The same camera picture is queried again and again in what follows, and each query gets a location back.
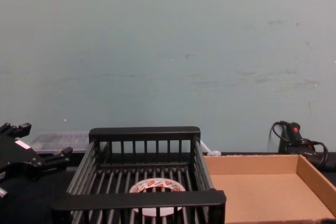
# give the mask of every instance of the white label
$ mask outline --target white label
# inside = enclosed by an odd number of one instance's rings
[[[6,175],[6,172],[0,173],[0,180],[3,179]]]
[[[21,140],[15,141],[15,143],[17,143],[18,145],[20,145],[21,147],[23,147],[24,149],[29,149],[30,146],[24,142],[22,142]]]

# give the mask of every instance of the tape label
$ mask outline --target tape label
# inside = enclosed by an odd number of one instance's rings
[[[139,181],[134,186],[131,187],[130,193],[145,193],[148,189],[153,187],[168,188],[172,191],[185,191],[185,188],[178,182],[166,178],[149,178]],[[172,215],[174,213],[173,207],[161,207],[160,216]],[[155,208],[144,208],[142,209],[142,214],[145,216],[156,216]]]
[[[29,149],[30,146],[24,142],[22,142],[21,140],[15,141],[16,144],[20,145],[21,147],[23,147],[24,149]]]

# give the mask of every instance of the black wire basket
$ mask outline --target black wire basket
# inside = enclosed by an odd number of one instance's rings
[[[53,223],[223,224],[226,197],[213,188],[200,135],[191,126],[91,130],[66,194],[51,205]],[[148,178],[175,180],[185,191],[129,193]],[[173,213],[162,217],[163,207]],[[156,216],[143,215],[145,208],[155,208]]]

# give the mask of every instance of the painted wall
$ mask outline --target painted wall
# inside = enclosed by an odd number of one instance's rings
[[[0,0],[0,122],[40,132],[195,125],[276,150],[274,121],[336,151],[335,0]]]

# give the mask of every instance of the brown cardboard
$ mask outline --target brown cardboard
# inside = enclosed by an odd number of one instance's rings
[[[300,223],[336,216],[336,188],[298,155],[205,157],[226,197],[226,223]]]

